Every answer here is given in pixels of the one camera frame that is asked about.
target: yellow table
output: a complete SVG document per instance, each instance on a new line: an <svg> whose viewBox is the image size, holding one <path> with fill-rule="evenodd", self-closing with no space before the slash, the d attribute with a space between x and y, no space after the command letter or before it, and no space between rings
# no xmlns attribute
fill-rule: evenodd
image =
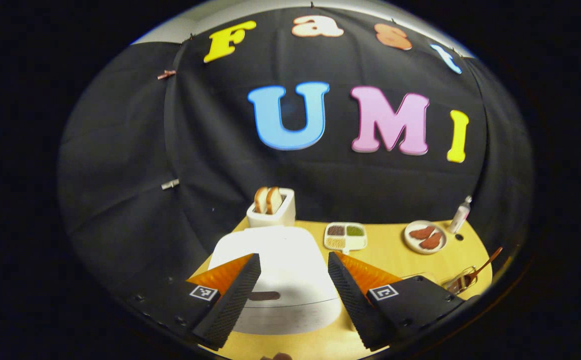
<svg viewBox="0 0 581 360"><path fill-rule="evenodd" d="M421 274L439 285L452 280L468 267L473 265L480 267L487 262L489 254L468 221L459 230L464 236L462 241L455 239L453 234L446 231L450 220L433 223L444 229L448 244L443 250L432 255L422 255L407 247L403 237L407 223L391 223L364 224L368 246L362 250L350 251L350 256L400 278ZM332 251L324 247L324 232L328 224L295 221L296 227L304 228L313 235L327 264L329 252ZM242 231L247 227L249 221L244 218L233 232ZM209 256L190 276L207 271L210 260ZM477 283L459 296L468 299L482 294L491 284L492 278L493 272L489 264L479 273ZM358 360L384 350L370 351L364 347L357 332L352 330L352 322L343 304L336 321L320 330L291 335L254 335L233 331L219 351L201 347L233 360L260 360L262 356L272 358L277 353L289 354L293 360Z"/></svg>

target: spoon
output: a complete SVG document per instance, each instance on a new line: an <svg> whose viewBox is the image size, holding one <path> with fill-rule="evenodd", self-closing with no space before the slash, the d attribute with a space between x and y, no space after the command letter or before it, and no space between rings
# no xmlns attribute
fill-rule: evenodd
<svg viewBox="0 0 581 360"><path fill-rule="evenodd" d="M468 275L464 275L464 276L458 278L457 280L455 280L453 282L453 284L448 288L448 291L453 293L453 294L459 294L460 292L463 292L464 290L466 290L466 288L478 276L480 271L482 271L485 267L487 267L488 264L491 264L491 262L493 260L495 260L495 258L499 255L499 253L501 253L501 251L502 251L502 247L499 246L499 248L494 253L492 253L491 257L488 259L488 261L482 267L477 269L477 271L475 271L475 272L471 272Z"/></svg>

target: black fabric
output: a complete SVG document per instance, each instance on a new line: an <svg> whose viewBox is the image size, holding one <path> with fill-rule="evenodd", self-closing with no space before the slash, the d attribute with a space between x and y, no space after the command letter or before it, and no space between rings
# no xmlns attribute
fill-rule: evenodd
<svg viewBox="0 0 581 360"><path fill-rule="evenodd" d="M291 33L293 20L322 15L334 19L343 36L300 38ZM209 35L245 21L235 51L204 63ZM176 136L167 144L180 159L175 171L178 194L190 223L203 242L214 246L245 216L256 190L280 186L295 190L297 219L409 223L418 219L450 219L472 194L484 162L486 119L476 80L446 66L434 41L403 28L412 43L408 51L386 46L376 38L375 24L393 25L373 16L340 9L295 7L235 19L187 40L170 79L167 128ZM455 63L467 65L458 55ZM305 126L304 99L295 93L302 82L326 82L325 131L313 146L275 150L259 139L250 91L281 85L284 126ZM396 111L413 92L430 98L426 112L428 153L405 155L384 145L373 153L357 153L359 105L353 87L382 90ZM453 140L451 110L470 119L466 159L449 162Z"/></svg>
<svg viewBox="0 0 581 360"><path fill-rule="evenodd" d="M468 216L489 254L503 247L492 265L498 271L526 241L533 205L533 148L515 100L479 60L464 59L475 76L487 118L484 168Z"/></svg>
<svg viewBox="0 0 581 360"><path fill-rule="evenodd" d="M99 73L68 120L58 159L58 196L73 247L97 279L126 295L138 273L190 276L209 253L172 191L164 140L167 84L180 46L133 45Z"/></svg>

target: meat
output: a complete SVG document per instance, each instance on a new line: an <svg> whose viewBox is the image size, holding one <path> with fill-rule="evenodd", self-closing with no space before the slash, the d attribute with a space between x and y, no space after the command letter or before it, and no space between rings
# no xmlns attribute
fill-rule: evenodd
<svg viewBox="0 0 581 360"><path fill-rule="evenodd" d="M419 243L419 246L421 246L421 248L423 248L423 249L433 250L433 249L437 248L437 246L439 246L440 239L442 239L442 233L436 232L428 239Z"/></svg>
<svg viewBox="0 0 581 360"><path fill-rule="evenodd" d="M433 231L435 231L435 226L428 226L426 228L422 228L421 230L411 231L408 234L415 239L424 240L428 239Z"/></svg>

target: wooden spoon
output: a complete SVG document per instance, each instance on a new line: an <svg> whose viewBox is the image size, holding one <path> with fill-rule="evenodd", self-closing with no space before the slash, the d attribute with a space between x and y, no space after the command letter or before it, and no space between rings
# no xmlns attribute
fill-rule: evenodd
<svg viewBox="0 0 581 360"><path fill-rule="evenodd" d="M499 248L491 255L490 259L488 259L486 264L484 264L484 266L480 267L475 272L471 272L468 275L464 275L464 284L468 287L468 285L471 284L473 280L478 276L478 273L480 273L480 271L487 267L488 264L491 264L492 260L495 260L495 258L499 255L499 253L501 253L501 251L502 247L499 246Z"/></svg>

